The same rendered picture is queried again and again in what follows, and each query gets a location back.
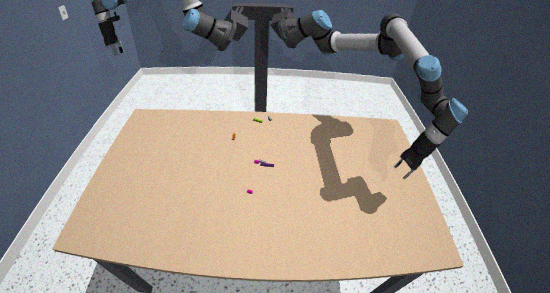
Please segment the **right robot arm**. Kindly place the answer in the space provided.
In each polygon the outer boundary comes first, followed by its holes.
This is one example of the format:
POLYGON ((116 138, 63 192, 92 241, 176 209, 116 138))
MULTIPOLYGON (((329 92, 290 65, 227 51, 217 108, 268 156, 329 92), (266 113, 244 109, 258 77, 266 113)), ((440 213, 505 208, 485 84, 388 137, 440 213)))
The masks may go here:
MULTIPOLYGON (((119 4, 127 2, 129 0, 91 0, 95 15, 113 10, 119 4)), ((206 15, 202 2, 198 0, 182 0, 182 2, 184 5, 182 10, 186 15, 183 21, 183 29, 206 38, 216 47, 221 48, 230 35, 232 23, 206 15)))

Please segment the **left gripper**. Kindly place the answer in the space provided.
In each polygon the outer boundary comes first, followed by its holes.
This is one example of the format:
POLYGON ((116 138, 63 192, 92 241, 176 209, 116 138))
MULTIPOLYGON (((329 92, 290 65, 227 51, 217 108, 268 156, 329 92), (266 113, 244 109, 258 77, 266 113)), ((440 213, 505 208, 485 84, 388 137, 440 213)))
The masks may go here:
POLYGON ((403 179, 406 179, 413 171, 418 169, 418 167, 422 164, 422 161, 427 158, 438 146, 440 146, 447 137, 448 136, 445 136, 438 131, 431 122, 425 131, 423 131, 413 142, 411 147, 401 154, 401 159, 397 162, 394 168, 397 168, 404 160, 412 169, 410 169, 411 171, 403 177, 403 179))

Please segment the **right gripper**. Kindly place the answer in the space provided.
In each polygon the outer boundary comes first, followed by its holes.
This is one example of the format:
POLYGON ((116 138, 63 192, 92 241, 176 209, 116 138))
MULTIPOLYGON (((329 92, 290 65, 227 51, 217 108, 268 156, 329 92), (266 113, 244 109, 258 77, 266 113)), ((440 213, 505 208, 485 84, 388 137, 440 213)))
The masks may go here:
POLYGON ((114 12, 114 14, 115 14, 115 16, 111 17, 110 12, 107 11, 107 12, 97 14, 96 18, 97 18, 97 21, 99 22, 98 25, 99 25, 101 34, 104 37, 105 46, 107 46, 107 47, 111 46, 113 54, 114 54, 114 56, 116 56, 118 54, 117 54, 117 51, 115 49, 114 44, 118 44, 120 53, 124 53, 124 50, 123 50, 121 41, 118 41, 118 38, 117 38, 117 36, 115 34, 115 31, 114 31, 115 28, 114 28, 114 25, 113 25, 114 21, 120 20, 120 16, 116 15, 116 11, 114 12))

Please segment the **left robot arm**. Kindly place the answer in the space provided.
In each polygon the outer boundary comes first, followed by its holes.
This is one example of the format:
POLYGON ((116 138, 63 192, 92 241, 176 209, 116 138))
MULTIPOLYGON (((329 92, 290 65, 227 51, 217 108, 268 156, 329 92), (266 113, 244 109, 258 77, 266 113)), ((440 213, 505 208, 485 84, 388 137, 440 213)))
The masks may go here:
POLYGON ((365 50, 379 51, 394 61, 406 58, 419 78, 418 99, 435 116, 433 125, 448 136, 462 123, 468 110, 455 98, 448 100, 443 95, 439 60, 428 54, 405 24, 402 16, 391 13, 382 19, 379 34, 341 34, 330 30, 332 23, 328 15, 318 10, 297 19, 287 19, 282 26, 290 44, 296 45, 311 36, 325 56, 333 56, 340 50, 365 50))

